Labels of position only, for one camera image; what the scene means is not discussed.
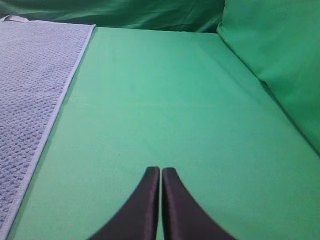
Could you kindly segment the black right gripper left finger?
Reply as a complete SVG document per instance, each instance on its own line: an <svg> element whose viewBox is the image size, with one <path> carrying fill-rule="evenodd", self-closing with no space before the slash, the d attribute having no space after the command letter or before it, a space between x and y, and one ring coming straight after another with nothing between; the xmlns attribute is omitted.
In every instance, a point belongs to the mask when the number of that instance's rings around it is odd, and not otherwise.
<svg viewBox="0 0 320 240"><path fill-rule="evenodd" d="M147 167L136 189L91 240L155 240L159 220L160 168Z"/></svg>

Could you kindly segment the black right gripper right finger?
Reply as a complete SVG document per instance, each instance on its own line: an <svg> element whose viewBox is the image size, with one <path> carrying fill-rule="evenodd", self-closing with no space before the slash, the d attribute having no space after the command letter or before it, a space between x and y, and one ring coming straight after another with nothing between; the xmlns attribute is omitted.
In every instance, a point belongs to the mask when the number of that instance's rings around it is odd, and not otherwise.
<svg viewBox="0 0 320 240"><path fill-rule="evenodd" d="M173 167L162 170L162 226L165 240L233 240L195 201Z"/></svg>

